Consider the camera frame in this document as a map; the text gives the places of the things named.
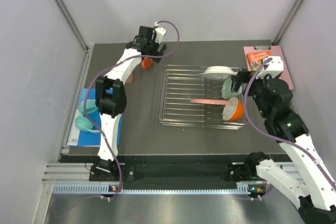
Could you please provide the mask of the white and orange bowl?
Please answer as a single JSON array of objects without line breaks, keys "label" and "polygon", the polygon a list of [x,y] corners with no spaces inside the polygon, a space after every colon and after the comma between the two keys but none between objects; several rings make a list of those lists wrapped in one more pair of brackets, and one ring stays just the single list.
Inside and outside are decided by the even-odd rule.
[{"label": "white and orange bowl", "polygon": [[243,116],[244,106],[242,102],[236,97],[231,98],[229,102],[231,102],[232,104],[224,106],[223,120],[230,122],[236,121]]}]

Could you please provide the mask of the pink and cream plate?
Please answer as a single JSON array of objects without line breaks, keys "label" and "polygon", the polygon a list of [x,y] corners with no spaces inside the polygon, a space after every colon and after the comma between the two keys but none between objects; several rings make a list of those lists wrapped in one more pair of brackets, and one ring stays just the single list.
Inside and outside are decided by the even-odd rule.
[{"label": "pink and cream plate", "polygon": [[233,105],[234,103],[228,100],[214,100],[214,99],[190,99],[190,103],[206,104],[206,105]]}]

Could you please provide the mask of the orange ceramic mug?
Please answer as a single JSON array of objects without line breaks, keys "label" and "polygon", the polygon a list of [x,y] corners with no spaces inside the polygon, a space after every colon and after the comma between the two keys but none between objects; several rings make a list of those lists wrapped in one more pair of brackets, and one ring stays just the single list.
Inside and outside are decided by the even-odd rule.
[{"label": "orange ceramic mug", "polygon": [[141,62],[141,67],[143,69],[150,69],[153,65],[153,59],[145,57]]}]

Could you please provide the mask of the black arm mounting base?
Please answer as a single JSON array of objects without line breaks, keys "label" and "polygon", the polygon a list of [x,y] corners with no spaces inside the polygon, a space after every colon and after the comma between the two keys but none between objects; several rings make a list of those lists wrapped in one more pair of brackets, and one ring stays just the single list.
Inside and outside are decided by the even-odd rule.
[{"label": "black arm mounting base", "polygon": [[98,166],[92,155],[62,155],[60,162],[91,163],[91,182],[122,181],[124,190],[206,190],[260,181],[245,168],[248,159],[248,154],[120,155],[109,169]]}]

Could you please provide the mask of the pink plastic cup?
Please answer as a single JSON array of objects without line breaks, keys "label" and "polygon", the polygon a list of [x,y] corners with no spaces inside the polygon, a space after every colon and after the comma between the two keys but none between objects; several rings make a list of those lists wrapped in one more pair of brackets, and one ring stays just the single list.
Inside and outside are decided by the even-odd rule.
[{"label": "pink plastic cup", "polygon": [[128,78],[127,78],[127,80],[125,81],[125,83],[126,83],[126,84],[132,84],[133,81],[134,81],[134,74],[131,73],[131,74],[128,76]]}]

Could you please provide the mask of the metal wire dish rack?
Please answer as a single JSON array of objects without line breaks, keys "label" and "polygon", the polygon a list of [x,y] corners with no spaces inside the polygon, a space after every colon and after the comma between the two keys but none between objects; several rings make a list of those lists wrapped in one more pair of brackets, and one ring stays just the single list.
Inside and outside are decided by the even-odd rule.
[{"label": "metal wire dish rack", "polygon": [[163,125],[238,130],[247,124],[243,115],[236,121],[223,119],[223,105],[197,104],[192,99],[222,100],[225,78],[201,77],[204,66],[166,65],[163,70],[159,121]]}]

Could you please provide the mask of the white speckled plate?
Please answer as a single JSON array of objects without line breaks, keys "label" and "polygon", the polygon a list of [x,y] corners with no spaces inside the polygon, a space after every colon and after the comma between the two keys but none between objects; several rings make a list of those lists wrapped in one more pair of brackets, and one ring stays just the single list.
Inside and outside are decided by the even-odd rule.
[{"label": "white speckled plate", "polygon": [[208,67],[203,73],[197,75],[198,78],[203,80],[218,80],[224,81],[231,76],[235,76],[236,73],[230,67],[225,66],[211,66]]}]

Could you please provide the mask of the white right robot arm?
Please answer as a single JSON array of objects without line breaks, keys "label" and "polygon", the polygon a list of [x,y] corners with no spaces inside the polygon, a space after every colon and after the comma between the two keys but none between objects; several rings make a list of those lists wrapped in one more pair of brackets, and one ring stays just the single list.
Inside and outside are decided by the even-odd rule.
[{"label": "white right robot arm", "polygon": [[281,169],[263,152],[250,153],[244,161],[243,179],[263,179],[286,196],[304,223],[335,223],[335,180],[319,156],[303,119],[290,107],[293,97],[287,82],[280,79],[284,63],[278,56],[262,60],[256,71],[240,70],[232,76],[231,91],[245,84],[244,114],[251,126],[246,105],[252,97],[264,118],[266,131],[287,153],[303,183]]}]

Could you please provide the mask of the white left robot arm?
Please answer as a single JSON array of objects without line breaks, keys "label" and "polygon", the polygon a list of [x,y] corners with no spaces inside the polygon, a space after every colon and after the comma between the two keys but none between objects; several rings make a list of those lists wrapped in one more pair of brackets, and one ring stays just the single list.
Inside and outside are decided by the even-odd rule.
[{"label": "white left robot arm", "polygon": [[97,165],[107,180],[114,180],[119,174],[119,168],[113,162],[118,155],[119,122],[127,106],[124,84],[145,57],[160,57],[165,53],[166,45],[160,48],[165,34],[166,30],[158,22],[153,27],[140,26],[138,35],[126,45],[117,65],[100,74],[95,81],[95,100],[103,131]]}]

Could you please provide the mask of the pale green ceramic bowl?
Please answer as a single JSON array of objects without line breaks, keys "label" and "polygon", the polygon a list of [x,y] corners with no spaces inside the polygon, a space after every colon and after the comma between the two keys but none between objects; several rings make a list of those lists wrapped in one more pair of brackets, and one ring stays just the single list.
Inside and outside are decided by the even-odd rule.
[{"label": "pale green ceramic bowl", "polygon": [[224,100],[229,100],[233,97],[238,97],[242,93],[242,86],[239,87],[237,92],[233,92],[232,88],[232,77],[228,77],[225,79],[223,86],[222,86],[222,97]]}]

